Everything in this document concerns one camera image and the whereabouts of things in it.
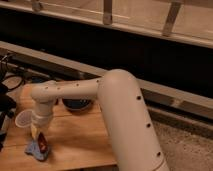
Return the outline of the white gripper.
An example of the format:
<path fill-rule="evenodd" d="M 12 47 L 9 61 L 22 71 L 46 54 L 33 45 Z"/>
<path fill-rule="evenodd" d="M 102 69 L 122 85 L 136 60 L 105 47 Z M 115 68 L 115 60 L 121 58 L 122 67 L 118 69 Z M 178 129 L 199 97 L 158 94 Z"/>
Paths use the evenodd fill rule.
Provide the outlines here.
<path fill-rule="evenodd" d="M 40 132 L 48 130 L 49 125 L 53 119 L 52 115 L 40 116 L 33 113 L 31 116 L 31 136 L 34 140 L 38 139 Z"/>

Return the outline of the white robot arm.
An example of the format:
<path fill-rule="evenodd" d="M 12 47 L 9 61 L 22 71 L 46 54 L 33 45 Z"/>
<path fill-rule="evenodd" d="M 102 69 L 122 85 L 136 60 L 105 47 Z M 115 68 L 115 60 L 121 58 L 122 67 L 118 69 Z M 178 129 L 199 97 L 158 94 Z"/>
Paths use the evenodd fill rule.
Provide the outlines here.
<path fill-rule="evenodd" d="M 34 136 L 52 120 L 57 99 L 96 99 L 119 171 L 170 171 L 140 86 L 131 73 L 114 69 L 91 80 L 39 83 L 31 97 L 35 101 Z"/>

